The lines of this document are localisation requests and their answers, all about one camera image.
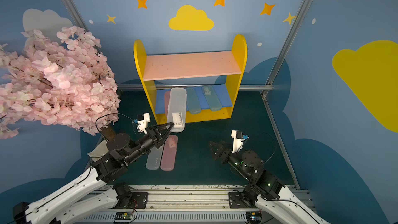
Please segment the frosted white pencil case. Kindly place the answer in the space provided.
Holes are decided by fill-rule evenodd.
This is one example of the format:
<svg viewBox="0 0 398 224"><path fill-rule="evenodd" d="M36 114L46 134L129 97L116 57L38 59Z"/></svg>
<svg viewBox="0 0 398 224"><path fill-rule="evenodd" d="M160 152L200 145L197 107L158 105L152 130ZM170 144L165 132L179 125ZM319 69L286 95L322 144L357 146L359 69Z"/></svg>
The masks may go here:
<svg viewBox="0 0 398 224"><path fill-rule="evenodd" d="M146 162L146 169L154 171L160 168L163 149L164 146L161 146L160 148L153 147L150 149Z"/></svg>

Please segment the white pencil case with label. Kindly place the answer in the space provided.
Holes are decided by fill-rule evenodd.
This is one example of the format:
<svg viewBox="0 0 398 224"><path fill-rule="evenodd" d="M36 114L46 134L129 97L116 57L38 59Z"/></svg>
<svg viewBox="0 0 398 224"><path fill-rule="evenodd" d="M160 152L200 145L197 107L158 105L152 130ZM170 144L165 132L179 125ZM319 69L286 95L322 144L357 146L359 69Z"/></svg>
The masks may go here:
<svg viewBox="0 0 398 224"><path fill-rule="evenodd" d="M186 124L187 91L184 88L173 88L167 112L167 121L172 122L172 132L180 133Z"/></svg>

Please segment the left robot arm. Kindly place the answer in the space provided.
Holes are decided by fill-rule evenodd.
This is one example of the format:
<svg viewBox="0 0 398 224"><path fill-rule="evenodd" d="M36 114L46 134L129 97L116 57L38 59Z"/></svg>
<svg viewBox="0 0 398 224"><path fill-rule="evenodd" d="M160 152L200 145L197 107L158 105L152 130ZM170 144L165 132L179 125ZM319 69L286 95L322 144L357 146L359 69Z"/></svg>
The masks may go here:
<svg viewBox="0 0 398 224"><path fill-rule="evenodd" d="M128 166L150 153L152 148L161 147L169 137L172 122L149 126L144 135L133 141L126 133L117 134L106 144L108 152L100 156L80 176L52 194L32 203L21 202L12 209L17 224L69 224L95 212L128 206L132 203L126 186L114 187L105 193L84 200L98 188L115 181L128 171Z"/></svg>

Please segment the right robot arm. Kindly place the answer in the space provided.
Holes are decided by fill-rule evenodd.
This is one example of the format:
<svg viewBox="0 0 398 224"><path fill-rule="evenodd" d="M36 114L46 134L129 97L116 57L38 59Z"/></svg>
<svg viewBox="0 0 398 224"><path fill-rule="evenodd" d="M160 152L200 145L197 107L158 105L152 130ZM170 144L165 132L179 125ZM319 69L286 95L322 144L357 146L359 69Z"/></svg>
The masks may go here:
<svg viewBox="0 0 398 224"><path fill-rule="evenodd" d="M266 161L253 150L241 151L249 137L232 131L232 147L225 142L209 142L212 157L228 164L248 182L241 192L243 199L270 214L282 224L327 224L304 204L280 179L264 168Z"/></svg>

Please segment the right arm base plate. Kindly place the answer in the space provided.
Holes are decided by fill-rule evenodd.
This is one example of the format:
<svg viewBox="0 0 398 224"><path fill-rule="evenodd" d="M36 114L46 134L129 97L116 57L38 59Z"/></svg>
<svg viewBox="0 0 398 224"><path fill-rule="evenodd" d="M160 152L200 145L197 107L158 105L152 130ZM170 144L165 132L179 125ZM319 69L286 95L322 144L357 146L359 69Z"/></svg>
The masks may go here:
<svg viewBox="0 0 398 224"><path fill-rule="evenodd" d="M228 197L229 206L232 209L252 207L252 201L240 191L233 190L228 193Z"/></svg>

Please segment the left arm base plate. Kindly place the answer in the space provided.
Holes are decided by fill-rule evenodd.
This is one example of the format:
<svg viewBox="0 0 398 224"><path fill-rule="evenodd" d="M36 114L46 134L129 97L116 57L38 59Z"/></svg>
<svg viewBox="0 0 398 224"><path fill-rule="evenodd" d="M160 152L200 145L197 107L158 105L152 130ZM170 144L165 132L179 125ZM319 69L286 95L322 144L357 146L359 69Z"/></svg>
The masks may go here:
<svg viewBox="0 0 398 224"><path fill-rule="evenodd" d="M145 209L148 203L148 192L132 192L118 200L112 209Z"/></svg>

